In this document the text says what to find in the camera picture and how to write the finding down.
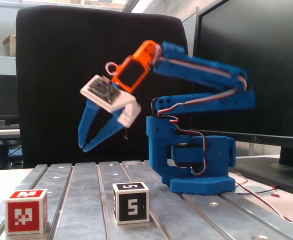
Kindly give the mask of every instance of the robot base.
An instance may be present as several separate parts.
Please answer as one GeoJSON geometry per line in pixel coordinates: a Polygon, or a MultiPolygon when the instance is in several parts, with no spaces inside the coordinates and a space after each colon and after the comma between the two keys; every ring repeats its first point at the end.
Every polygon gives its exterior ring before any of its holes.
{"type": "Polygon", "coordinates": [[[220,195],[236,190],[236,181],[229,176],[179,177],[170,181],[172,193],[196,195],[220,195]]]}

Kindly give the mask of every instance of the black computer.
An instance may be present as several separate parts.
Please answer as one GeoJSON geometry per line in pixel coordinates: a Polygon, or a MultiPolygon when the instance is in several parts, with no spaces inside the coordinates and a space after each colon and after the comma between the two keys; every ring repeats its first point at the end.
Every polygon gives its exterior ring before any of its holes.
{"type": "Polygon", "coordinates": [[[293,193],[293,0],[218,0],[196,21],[193,56],[246,69],[256,106],[194,113],[190,128],[281,146],[279,159],[237,159],[231,171],[293,193]]]}
{"type": "MultiPolygon", "coordinates": [[[[0,75],[0,120],[6,125],[18,123],[17,76],[0,75]]],[[[19,128],[18,125],[2,126],[1,129],[19,128]]]]}

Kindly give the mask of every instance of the monitor stand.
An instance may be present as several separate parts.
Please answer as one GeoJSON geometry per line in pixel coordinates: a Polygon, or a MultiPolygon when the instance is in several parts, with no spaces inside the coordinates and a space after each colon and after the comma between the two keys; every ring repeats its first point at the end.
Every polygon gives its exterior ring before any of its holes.
{"type": "Polygon", "coordinates": [[[237,158],[236,166],[230,167],[230,171],[293,194],[293,148],[281,147],[280,159],[237,158]]]}

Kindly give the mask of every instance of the circuit board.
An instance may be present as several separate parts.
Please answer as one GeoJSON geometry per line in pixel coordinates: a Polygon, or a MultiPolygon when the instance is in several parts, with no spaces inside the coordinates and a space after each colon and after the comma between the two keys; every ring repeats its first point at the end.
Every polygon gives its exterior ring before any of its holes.
{"type": "Polygon", "coordinates": [[[110,105],[112,105],[121,94],[120,90],[113,86],[110,80],[106,77],[97,78],[87,86],[87,90],[110,105]]]}

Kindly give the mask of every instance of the black cube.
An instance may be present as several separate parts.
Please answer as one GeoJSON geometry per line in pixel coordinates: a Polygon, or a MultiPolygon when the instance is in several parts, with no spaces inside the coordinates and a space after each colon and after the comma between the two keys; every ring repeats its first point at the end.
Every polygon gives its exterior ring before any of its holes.
{"type": "Polygon", "coordinates": [[[143,182],[113,183],[116,224],[149,222],[149,189],[143,182]]]}

